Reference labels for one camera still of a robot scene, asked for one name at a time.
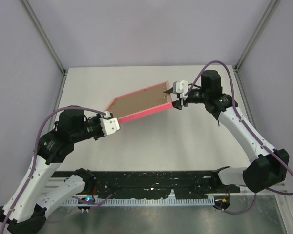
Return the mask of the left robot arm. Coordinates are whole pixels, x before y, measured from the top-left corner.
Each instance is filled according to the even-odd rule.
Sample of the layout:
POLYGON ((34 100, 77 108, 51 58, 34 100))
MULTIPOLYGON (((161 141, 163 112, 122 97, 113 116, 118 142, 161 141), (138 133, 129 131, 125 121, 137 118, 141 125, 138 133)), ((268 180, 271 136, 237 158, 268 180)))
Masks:
POLYGON ((76 143, 91 138, 98 140, 119 128, 118 120, 109 111, 68 106, 48 115, 39 128, 34 154, 23 180, 10 200, 0 206, 0 232, 36 234, 66 200, 80 192, 94 191, 94 175, 80 168, 58 188, 41 195, 76 143))

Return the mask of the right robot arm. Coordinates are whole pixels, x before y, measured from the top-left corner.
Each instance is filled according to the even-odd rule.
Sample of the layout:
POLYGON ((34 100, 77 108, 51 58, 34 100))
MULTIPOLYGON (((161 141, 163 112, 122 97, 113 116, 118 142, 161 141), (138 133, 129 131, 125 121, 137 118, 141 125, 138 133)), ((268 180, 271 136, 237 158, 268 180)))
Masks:
POLYGON ((250 162, 248 167, 227 166, 213 172, 211 186, 216 192, 224 191, 229 185, 242 185, 257 193, 285 180, 289 154, 269 144, 250 125, 232 96, 223 93, 217 71, 204 71, 201 85, 193 89, 182 80, 174 82, 165 93, 177 95, 178 99, 172 105, 179 110, 190 103, 204 104, 205 109, 231 132, 246 153, 250 162))

